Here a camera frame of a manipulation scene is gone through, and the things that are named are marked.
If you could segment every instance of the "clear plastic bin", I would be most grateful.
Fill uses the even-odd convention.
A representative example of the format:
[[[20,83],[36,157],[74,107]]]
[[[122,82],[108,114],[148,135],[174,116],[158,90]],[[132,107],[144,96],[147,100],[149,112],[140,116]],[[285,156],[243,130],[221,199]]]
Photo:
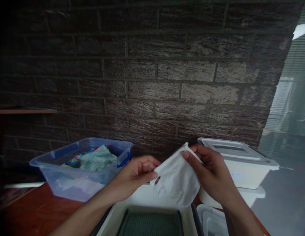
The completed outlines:
[[[87,171],[62,164],[82,152],[105,145],[117,156],[109,167],[98,171]],[[54,151],[42,154],[30,161],[39,167],[55,196],[86,202],[109,183],[128,162],[133,143],[126,141],[86,138]]]

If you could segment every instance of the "wooden shelf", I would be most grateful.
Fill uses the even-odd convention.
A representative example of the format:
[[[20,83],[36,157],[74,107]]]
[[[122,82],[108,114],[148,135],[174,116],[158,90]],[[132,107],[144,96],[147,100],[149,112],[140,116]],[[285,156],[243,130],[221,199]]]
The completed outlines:
[[[0,114],[55,114],[56,110],[40,108],[7,108],[0,109]]]

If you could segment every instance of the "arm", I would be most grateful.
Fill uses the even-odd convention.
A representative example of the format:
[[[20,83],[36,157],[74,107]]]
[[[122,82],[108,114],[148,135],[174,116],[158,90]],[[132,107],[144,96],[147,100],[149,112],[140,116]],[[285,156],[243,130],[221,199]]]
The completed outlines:
[[[264,236],[236,188],[221,154],[200,144],[190,149],[204,165],[189,152],[182,153],[182,156],[195,171],[203,189],[223,206],[229,235]]]
[[[89,201],[82,205],[50,235],[90,235],[107,209],[131,196],[141,185],[155,178],[160,161],[152,156],[132,158],[120,173]]]

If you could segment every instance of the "blue handle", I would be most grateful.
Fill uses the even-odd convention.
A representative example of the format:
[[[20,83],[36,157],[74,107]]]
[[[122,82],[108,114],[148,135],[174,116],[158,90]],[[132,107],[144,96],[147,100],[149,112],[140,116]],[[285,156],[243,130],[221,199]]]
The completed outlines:
[[[127,152],[127,157],[121,162],[121,164],[116,165],[116,167],[117,168],[123,167],[127,163],[127,161],[131,158],[132,155],[133,155],[133,152],[131,152],[131,153]]]

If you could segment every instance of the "person's left hand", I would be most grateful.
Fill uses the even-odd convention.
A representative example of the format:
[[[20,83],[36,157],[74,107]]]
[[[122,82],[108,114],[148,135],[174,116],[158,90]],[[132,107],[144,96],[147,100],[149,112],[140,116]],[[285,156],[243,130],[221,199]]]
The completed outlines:
[[[109,204],[123,201],[144,183],[157,178],[158,174],[154,170],[160,164],[159,160],[150,155],[134,157],[99,193]]]

